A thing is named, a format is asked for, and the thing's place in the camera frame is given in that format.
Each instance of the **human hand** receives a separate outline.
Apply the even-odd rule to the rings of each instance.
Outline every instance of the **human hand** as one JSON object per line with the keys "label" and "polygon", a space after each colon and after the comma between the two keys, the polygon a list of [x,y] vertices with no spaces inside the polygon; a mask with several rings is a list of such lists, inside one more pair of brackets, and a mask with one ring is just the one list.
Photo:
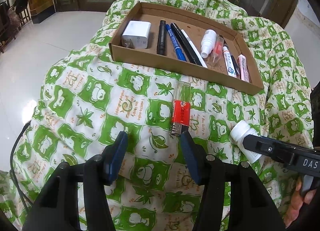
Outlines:
{"label": "human hand", "polygon": [[302,181],[299,177],[296,184],[296,190],[293,192],[291,197],[290,206],[284,216],[284,223],[286,227],[289,227],[293,221],[295,221],[299,215],[299,210],[302,207],[303,203],[310,204],[313,199],[316,189],[310,190],[305,197],[301,197],[299,190],[301,189]]}

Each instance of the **lighter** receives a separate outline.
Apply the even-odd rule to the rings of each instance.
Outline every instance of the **lighter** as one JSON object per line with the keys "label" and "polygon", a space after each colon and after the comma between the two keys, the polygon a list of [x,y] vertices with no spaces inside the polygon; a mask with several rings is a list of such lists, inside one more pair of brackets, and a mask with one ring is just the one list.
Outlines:
{"label": "lighter", "polygon": [[170,129],[172,135],[180,136],[181,133],[187,131],[189,128],[190,95],[191,85],[189,83],[179,81],[173,99]]}

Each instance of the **black jacket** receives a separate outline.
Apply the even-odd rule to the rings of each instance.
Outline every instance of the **black jacket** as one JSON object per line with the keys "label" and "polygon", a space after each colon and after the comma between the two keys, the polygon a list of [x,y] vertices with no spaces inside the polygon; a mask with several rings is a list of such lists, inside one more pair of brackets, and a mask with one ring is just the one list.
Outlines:
{"label": "black jacket", "polygon": [[28,6],[28,0],[15,0],[13,6],[16,7],[16,12],[20,13]]}

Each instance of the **brown box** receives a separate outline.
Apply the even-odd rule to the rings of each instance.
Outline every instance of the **brown box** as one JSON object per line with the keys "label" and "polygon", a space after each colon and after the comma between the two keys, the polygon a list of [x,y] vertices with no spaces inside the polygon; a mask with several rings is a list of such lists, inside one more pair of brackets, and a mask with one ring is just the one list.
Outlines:
{"label": "brown box", "polygon": [[[247,67],[251,83],[229,76],[224,58],[221,58],[212,69],[178,60],[168,33],[166,39],[166,56],[156,54],[159,23],[162,19],[168,24],[174,22],[180,29],[183,29],[198,50],[201,49],[201,40],[207,29],[213,29],[217,34],[222,35],[228,44],[230,53],[235,58],[241,53],[247,58]],[[130,49],[121,46],[121,35],[130,20],[148,21],[151,23],[147,49]],[[159,4],[139,2],[133,7],[118,27],[109,46],[112,59],[117,62],[155,67],[187,76],[193,76],[226,87],[231,87],[250,95],[255,95],[263,89],[263,82],[256,62],[242,36],[236,31],[214,20],[186,10]]]}

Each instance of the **black baseboard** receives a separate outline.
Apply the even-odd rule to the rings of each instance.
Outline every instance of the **black baseboard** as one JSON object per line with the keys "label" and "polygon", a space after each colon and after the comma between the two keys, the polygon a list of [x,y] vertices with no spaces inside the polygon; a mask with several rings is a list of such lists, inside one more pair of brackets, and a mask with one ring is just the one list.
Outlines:
{"label": "black baseboard", "polygon": [[31,16],[31,19],[34,24],[39,24],[54,13],[55,10],[54,6],[52,5],[49,8],[46,8],[44,11],[40,12],[39,14]]}

